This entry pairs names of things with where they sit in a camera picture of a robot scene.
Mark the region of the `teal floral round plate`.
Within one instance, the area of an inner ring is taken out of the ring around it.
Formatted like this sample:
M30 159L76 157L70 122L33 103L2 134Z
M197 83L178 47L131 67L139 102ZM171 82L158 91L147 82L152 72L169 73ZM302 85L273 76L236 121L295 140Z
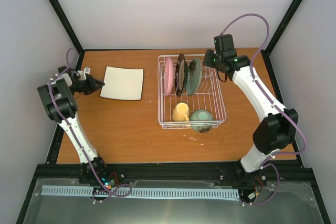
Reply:
M193 95L202 80L202 66L199 58L194 58L188 66L188 81L186 85L186 93Z

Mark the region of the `dark round plate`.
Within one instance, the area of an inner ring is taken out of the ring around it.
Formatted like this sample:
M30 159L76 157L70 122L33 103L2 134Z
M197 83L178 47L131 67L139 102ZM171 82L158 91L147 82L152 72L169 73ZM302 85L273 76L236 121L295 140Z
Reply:
M179 54L175 69L175 93L177 97L182 95L187 82L188 66L183 53Z

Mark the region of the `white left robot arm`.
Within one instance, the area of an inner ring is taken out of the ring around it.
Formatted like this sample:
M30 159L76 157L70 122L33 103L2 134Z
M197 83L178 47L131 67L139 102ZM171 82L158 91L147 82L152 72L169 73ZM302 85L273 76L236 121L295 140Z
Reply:
M45 112L68 135L79 156L81 172L89 174L97 183L104 183L108 180L109 170L80 124L73 95L74 92L92 94L101 89L104 82L95 79L89 67L75 71L64 66L59 71L47 84L37 88Z

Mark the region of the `pink plate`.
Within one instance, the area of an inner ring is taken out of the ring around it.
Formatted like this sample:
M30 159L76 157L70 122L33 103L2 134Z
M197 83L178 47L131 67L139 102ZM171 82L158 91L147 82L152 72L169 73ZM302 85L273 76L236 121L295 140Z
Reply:
M174 65L170 57L166 58L164 69L164 96L171 94L174 84Z

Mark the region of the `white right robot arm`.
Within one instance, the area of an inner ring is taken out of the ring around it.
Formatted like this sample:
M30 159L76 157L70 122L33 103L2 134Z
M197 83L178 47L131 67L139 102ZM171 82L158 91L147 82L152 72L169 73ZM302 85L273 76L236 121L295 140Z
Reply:
M264 163L295 139L298 113L287 109L267 89L259 78L251 61L239 56L230 34L214 37L215 49L208 49L203 64L224 74L224 81L237 85L255 109L260 124L253 133L253 146L239 161L237 176L244 179L247 174L262 169Z

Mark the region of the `yellow mug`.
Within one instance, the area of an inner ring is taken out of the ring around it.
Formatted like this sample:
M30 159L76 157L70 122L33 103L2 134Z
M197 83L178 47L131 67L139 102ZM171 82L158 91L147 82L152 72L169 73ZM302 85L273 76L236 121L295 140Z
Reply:
M186 103L178 103L173 110L172 119L174 122L189 121L190 109Z

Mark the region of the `square grey black-edged plate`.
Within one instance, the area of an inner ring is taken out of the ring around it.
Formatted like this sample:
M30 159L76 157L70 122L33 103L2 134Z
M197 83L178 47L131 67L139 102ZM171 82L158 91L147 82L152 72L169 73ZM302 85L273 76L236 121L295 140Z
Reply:
M106 67L102 98L139 101L142 98L144 69Z

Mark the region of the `mint green bowl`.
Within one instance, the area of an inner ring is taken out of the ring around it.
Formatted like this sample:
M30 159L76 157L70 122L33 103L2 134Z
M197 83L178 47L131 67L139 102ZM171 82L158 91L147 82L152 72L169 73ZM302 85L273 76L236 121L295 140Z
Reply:
M190 115L189 120L191 122L191 128L196 132L206 133L212 128L209 121L213 120L213 116L207 110L200 109L194 111Z

